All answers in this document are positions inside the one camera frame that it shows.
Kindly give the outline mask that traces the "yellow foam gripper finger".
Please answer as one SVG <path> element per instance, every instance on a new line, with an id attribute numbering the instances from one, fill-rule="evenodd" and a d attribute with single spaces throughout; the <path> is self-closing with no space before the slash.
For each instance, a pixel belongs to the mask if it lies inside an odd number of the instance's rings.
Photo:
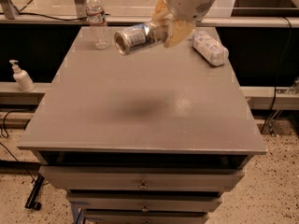
<path id="1" fill-rule="evenodd" d="M 171 20 L 168 26 L 167 39 L 164 41 L 165 48 L 172 48 L 190 35 L 195 27 L 195 21 Z"/>
<path id="2" fill-rule="evenodd" d="M 168 23 L 170 21 L 170 11 L 166 0 L 158 0 L 152 13 L 151 20 L 159 23 Z"/>

